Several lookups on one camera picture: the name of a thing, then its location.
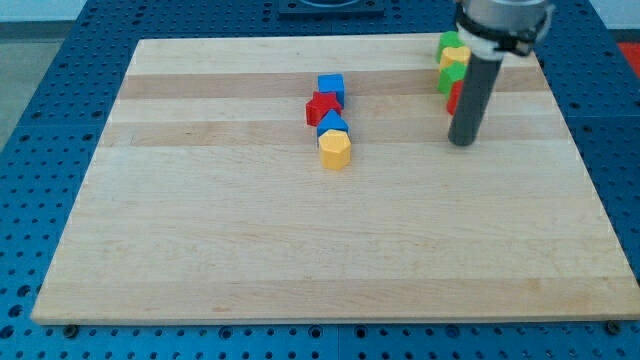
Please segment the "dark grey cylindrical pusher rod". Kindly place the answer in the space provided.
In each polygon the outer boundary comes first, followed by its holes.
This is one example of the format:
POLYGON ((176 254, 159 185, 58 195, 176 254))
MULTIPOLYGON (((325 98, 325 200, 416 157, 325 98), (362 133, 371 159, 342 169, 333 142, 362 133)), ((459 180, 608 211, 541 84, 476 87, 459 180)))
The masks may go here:
POLYGON ((453 145, 466 147, 476 141, 503 59, 503 54, 485 58, 471 53, 448 130, 448 140, 453 145))

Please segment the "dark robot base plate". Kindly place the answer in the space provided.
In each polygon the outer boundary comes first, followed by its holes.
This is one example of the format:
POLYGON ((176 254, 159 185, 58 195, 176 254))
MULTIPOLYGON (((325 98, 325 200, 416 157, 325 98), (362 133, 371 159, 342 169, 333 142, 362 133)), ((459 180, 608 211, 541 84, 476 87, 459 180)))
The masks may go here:
POLYGON ((280 18, 379 16, 385 12, 383 0, 276 0, 280 18))

